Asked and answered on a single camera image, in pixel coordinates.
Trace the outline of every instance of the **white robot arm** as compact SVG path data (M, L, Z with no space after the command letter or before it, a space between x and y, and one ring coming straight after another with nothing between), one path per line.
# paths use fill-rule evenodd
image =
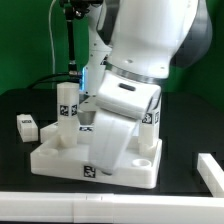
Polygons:
M94 167L107 174L116 170L136 122L158 105L161 95L158 83L168 77L172 58L180 47L184 48L189 32L198 25L196 18L205 30L205 33L199 32L206 39L210 20L200 10L207 13L204 0L104 1L98 29L104 36L103 29L108 23L113 28L111 38L106 37L112 52L108 58L110 66L105 70L97 94L100 109L89 153ZM193 46L194 41L190 41L188 45ZM190 57L189 50L182 49L191 59L186 60L186 64L200 58L210 41L211 35L207 35L206 44L196 57Z

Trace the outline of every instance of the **black table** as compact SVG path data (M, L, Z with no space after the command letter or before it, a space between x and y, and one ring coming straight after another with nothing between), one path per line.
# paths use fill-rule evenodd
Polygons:
M224 163L224 114L200 97L164 93L160 137L163 152L155 189L34 175L30 153L39 142L23 143L16 115L31 114L39 128L57 120L55 90L10 90L0 96L0 191L211 196L197 171L198 153Z

